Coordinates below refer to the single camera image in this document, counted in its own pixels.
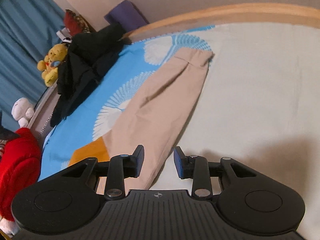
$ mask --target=bed sheet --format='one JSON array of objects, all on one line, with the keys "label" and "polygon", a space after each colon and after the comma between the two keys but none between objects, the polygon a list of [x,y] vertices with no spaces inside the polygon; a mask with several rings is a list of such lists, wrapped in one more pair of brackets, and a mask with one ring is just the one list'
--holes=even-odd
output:
[{"label": "bed sheet", "polygon": [[[296,190],[306,205],[298,232],[319,240],[320,30],[239,23],[194,35],[215,57],[178,145],[213,162],[234,158]],[[218,194],[217,178],[212,186]],[[151,189],[191,187],[170,155]]]},{"label": "bed sheet", "polygon": [[[98,88],[48,136],[39,180],[66,168],[76,149],[108,132],[143,82],[179,48],[211,50],[193,33],[213,28],[206,26],[126,46]],[[160,46],[155,48],[154,40],[159,40]]]}]

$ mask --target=white stuffed animal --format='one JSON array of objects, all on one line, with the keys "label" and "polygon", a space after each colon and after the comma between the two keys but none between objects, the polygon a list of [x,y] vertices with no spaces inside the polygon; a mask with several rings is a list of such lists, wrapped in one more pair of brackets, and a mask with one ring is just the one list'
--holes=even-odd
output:
[{"label": "white stuffed animal", "polygon": [[13,118],[18,121],[20,127],[27,127],[34,113],[33,105],[26,98],[20,98],[16,101],[11,111]]},{"label": "white stuffed animal", "polygon": [[0,229],[9,237],[13,237],[19,232],[19,226],[16,222],[8,221],[0,216]]}]

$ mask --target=wooden headboard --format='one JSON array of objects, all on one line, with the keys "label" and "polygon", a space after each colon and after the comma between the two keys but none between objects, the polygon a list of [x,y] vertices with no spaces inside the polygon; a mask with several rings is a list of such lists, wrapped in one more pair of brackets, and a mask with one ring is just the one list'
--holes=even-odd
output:
[{"label": "wooden headboard", "polygon": [[320,28],[320,10],[281,3],[244,3],[185,13],[143,26],[127,34],[132,42],[206,25],[274,22]]}]

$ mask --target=white bed sheet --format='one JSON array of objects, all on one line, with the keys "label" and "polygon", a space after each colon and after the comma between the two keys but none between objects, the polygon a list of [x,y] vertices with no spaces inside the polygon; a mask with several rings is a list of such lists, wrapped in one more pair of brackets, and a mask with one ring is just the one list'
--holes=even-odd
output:
[{"label": "white bed sheet", "polygon": [[[306,214],[298,232],[320,238],[320,30],[289,24],[216,26],[215,53],[178,145],[209,161],[232,157],[295,189]],[[188,189],[173,155],[151,189]],[[219,193],[217,179],[213,190]]]}]

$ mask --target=patterned pillow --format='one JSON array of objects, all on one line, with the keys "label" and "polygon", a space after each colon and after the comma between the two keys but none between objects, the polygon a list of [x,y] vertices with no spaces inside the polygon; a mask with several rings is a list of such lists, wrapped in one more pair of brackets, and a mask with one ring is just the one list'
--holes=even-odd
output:
[{"label": "patterned pillow", "polygon": [[90,27],[85,19],[71,10],[66,10],[64,18],[64,24],[69,30],[71,36],[75,36],[78,33],[90,33]]},{"label": "patterned pillow", "polygon": [[5,141],[5,140],[0,140],[0,160],[1,160],[2,155],[3,155],[3,153],[4,153],[4,146],[5,146],[6,143],[7,143],[7,141]]}]

